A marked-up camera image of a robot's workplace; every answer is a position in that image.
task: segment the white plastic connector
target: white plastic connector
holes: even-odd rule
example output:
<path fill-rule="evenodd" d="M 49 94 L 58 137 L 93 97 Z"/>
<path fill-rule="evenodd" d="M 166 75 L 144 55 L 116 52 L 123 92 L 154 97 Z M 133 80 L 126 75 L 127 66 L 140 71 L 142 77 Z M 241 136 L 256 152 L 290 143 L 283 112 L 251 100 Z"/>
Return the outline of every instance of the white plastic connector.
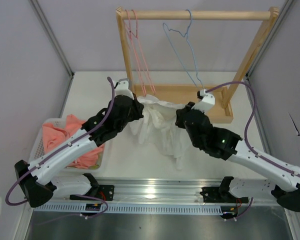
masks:
<path fill-rule="evenodd" d="M 115 88 L 115 95 L 125 95 L 134 99 L 134 95 L 132 91 L 129 89 L 129 79 L 123 78 L 120 79 L 118 82 L 113 81 L 113 84 L 116 86 Z"/>
<path fill-rule="evenodd" d="M 202 97 L 202 99 L 197 102 L 192 109 L 206 113 L 215 105 L 215 96 L 211 93 L 206 93 L 206 90 L 202 89 L 200 90 L 200 97 Z"/>

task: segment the wooden clothes rack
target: wooden clothes rack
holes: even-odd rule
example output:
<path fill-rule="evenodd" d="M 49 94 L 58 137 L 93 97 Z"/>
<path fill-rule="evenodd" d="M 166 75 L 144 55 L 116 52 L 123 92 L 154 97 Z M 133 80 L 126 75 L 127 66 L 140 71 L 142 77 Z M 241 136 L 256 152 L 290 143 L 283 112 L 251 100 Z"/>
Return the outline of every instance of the wooden clothes rack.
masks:
<path fill-rule="evenodd" d="M 190 20 L 188 11 L 157 11 L 157 10 L 136 10 L 138 20 Z M 193 20 L 247 20 L 262 21 L 248 51 L 246 52 L 233 81 L 241 81 L 248 71 L 249 66 L 258 54 L 267 35 L 272 29 L 279 15 L 277 7 L 270 7 L 268 11 L 192 11 Z M 133 82 L 132 67 L 130 62 L 129 45 L 125 30 L 124 20 L 135 20 L 136 16 L 133 11 L 125 11 L 122 7 L 116 8 L 116 20 L 120 34 L 120 41 L 125 64 L 126 75 L 132 85 L 131 90 L 137 95 L 142 96 L 142 88 L 139 84 Z M 187 104 L 188 102 L 197 102 L 198 89 L 189 84 L 156 84 L 156 97 L 163 101 L 173 102 L 176 104 Z M 231 123 L 234 116 L 230 100 L 235 94 L 238 84 L 231 84 L 229 88 L 223 87 L 213 92 L 215 96 L 215 106 L 207 113 L 212 123 Z"/>

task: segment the pink hanger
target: pink hanger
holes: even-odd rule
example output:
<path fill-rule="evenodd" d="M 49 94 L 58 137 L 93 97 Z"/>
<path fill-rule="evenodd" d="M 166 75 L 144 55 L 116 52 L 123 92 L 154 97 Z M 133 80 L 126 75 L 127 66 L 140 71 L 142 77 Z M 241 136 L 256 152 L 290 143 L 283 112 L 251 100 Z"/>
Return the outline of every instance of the pink hanger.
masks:
<path fill-rule="evenodd" d="M 153 81 L 150 77 L 150 74 L 149 74 L 149 69 L 148 69 L 148 65 L 147 65 L 147 61 L 145 59 L 145 56 L 144 56 L 144 53 L 143 53 L 143 50 L 142 50 L 142 47 L 141 47 L 141 43 L 140 43 L 140 40 L 139 40 L 139 36 L 138 36 L 138 18 L 137 18 L 137 15 L 136 15 L 136 12 L 134 10 L 133 13 L 135 15 L 135 24 L 136 24 L 136 27 L 135 27 L 135 34 L 132 32 L 131 30 L 131 20 L 130 20 L 130 15 L 128 13 L 127 10 L 125 10 L 126 13 L 127 13 L 127 16 L 128 16 L 128 22 L 129 22 L 129 26 L 127 26 L 126 23 L 125 24 L 125 30 L 129 36 L 129 40 L 130 40 L 130 43 L 131 43 L 131 46 L 133 48 L 133 52 L 134 52 L 134 57 L 135 57 L 135 61 L 136 61 L 136 65 L 137 65 L 137 73 L 138 73 L 138 78 L 140 80 L 140 83 L 141 83 L 141 88 L 142 88 L 142 92 L 143 92 L 143 95 L 145 96 L 147 94 L 146 92 L 146 87 L 145 87 L 145 84 L 144 84 L 144 81 L 143 81 L 143 77 L 142 77 L 142 73 L 141 73 L 141 68 L 142 68 L 142 71 L 147 79 L 147 81 L 149 82 L 149 85 L 150 85 L 150 88 L 152 90 L 152 92 L 154 94 L 156 94 L 156 89 L 155 89 L 155 86 L 153 84 Z M 146 72 L 145 72 L 145 69 L 144 67 L 142 66 L 141 64 L 141 61 L 140 61 L 140 58 L 139 58 L 139 55 L 137 53 L 137 50 L 135 48 L 135 44 L 134 44 L 134 41 L 133 41 L 133 38 L 136 38 L 137 39 L 137 43 L 138 43 L 138 47 L 139 47 L 139 50 L 140 50 L 140 53 L 141 53 L 141 56 L 142 56 L 142 60 L 143 60 L 143 64 L 145 65 L 145 68 L 146 68 Z"/>

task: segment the wire hanger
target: wire hanger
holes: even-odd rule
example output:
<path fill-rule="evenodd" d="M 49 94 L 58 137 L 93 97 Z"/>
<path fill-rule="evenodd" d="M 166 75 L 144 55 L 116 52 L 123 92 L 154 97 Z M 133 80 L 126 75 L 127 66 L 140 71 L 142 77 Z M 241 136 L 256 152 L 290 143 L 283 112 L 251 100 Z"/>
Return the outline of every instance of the wire hanger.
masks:
<path fill-rule="evenodd" d="M 195 56 L 195 51 L 194 51 L 191 43 L 189 42 L 189 30 L 190 30 L 191 24 L 193 22 L 193 16 L 192 16 L 192 12 L 189 9 L 187 9 L 186 11 L 188 11 L 189 14 L 190 14 L 190 23 L 189 23 L 188 27 L 186 28 L 186 32 L 184 34 L 182 34 L 179 30 L 175 30 L 175 29 L 170 28 L 165 22 L 162 24 L 162 28 L 163 28 L 163 31 L 164 31 L 166 37 L 169 40 L 169 43 L 170 43 L 170 45 L 171 45 L 171 47 L 172 47 L 175 55 L 179 59 L 179 62 L 181 63 L 183 69 L 186 71 L 186 74 L 189 76 L 189 78 L 191 79 L 191 81 L 193 82 L 193 84 L 198 88 L 197 84 L 195 83 L 195 81 L 191 77 L 190 73 L 186 69 L 186 66 L 185 66 L 184 62 L 181 60 L 181 57 L 179 56 L 178 51 L 176 50 L 174 44 L 172 43 L 172 41 L 170 39 L 170 36 L 169 36 L 169 33 L 168 33 L 170 31 L 173 31 L 173 32 L 179 33 L 181 35 L 181 37 L 185 38 L 185 40 L 186 40 L 186 42 L 187 42 L 187 44 L 190 47 L 191 52 L 192 52 L 192 58 L 193 58 L 193 62 L 194 62 L 195 72 L 196 72 L 196 75 L 195 75 L 196 79 L 201 83 L 201 86 L 203 87 L 203 83 L 199 79 L 199 76 L 198 76 L 198 68 L 197 68 L 197 60 L 196 60 L 196 56 Z"/>
<path fill-rule="evenodd" d="M 145 96 L 147 94 L 147 91 L 146 91 L 146 87 L 145 87 L 145 83 L 143 81 L 143 77 L 142 77 L 142 73 L 141 73 L 141 70 L 143 71 L 143 74 L 145 75 L 145 78 L 147 79 L 149 85 L 150 85 L 150 88 L 152 90 L 152 92 L 154 94 L 156 94 L 156 89 L 155 89 L 155 86 L 153 84 L 153 81 L 150 77 L 150 74 L 149 74 L 149 69 L 148 69 L 148 64 L 147 64 L 147 61 L 146 61 L 146 58 L 145 58 L 145 55 L 143 53 L 143 50 L 142 50 L 142 47 L 141 47 L 141 43 L 140 43 L 140 40 L 139 40 L 139 35 L 138 35 L 138 18 L 137 18 L 137 14 L 136 12 L 132 9 L 134 15 L 135 15 L 135 34 L 133 33 L 132 29 L 131 29 L 131 20 L 130 20 L 130 15 L 129 15 L 129 12 L 127 10 L 126 11 L 126 14 L 128 16 L 128 23 L 129 23 L 129 26 L 127 26 L 126 23 L 124 23 L 125 25 L 125 30 L 126 30 L 126 33 L 129 37 L 129 40 L 130 40 L 130 43 L 131 43 L 131 46 L 132 46 L 132 49 L 133 49 L 133 52 L 134 52 L 134 58 L 135 58 L 135 61 L 136 61 L 136 65 L 137 65 L 137 74 L 138 74 L 138 78 L 140 80 L 140 83 L 141 83 L 141 88 L 142 88 L 142 92 L 143 92 L 143 95 Z M 137 44 L 138 44 L 138 48 L 139 48 L 139 51 L 141 53 L 141 56 L 142 56 L 142 60 L 143 60 L 143 64 L 146 68 L 146 72 L 145 72 L 145 68 L 143 67 L 143 64 L 141 63 L 140 61 L 140 58 L 139 58 L 139 55 L 138 55 L 138 52 L 135 48 L 135 44 L 134 44 L 134 40 L 133 40 L 133 37 L 137 40 Z"/>

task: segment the wooden post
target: wooden post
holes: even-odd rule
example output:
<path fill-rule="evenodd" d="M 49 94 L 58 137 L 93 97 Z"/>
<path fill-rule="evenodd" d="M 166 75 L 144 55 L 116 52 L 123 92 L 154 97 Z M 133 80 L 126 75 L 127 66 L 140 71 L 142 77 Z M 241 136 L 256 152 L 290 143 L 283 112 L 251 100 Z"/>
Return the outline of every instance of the wooden post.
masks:
<path fill-rule="evenodd" d="M 262 44 L 264 43 L 266 37 L 268 36 L 268 33 L 274 26 L 275 21 L 279 15 L 279 9 L 277 7 L 270 7 L 269 12 L 271 12 L 270 19 L 264 20 L 262 22 L 232 81 L 241 81 L 243 79 L 251 63 L 259 52 Z M 222 107 L 224 109 L 228 106 L 230 99 L 235 94 L 237 88 L 238 84 L 230 85 L 226 95 L 223 98 Z"/>
<path fill-rule="evenodd" d="M 128 45 L 128 40 L 127 40 L 127 35 L 126 35 L 125 23 L 122 18 L 122 13 L 123 13 L 122 7 L 117 7 L 115 10 L 115 15 L 116 15 L 116 21 L 118 23 L 119 34 L 120 34 L 120 41 L 121 41 L 125 71 L 126 71 L 127 78 L 131 82 L 130 89 L 134 93 L 135 85 L 133 82 L 133 75 L 132 75 L 132 68 L 131 68 L 130 54 L 129 54 L 129 45 Z"/>

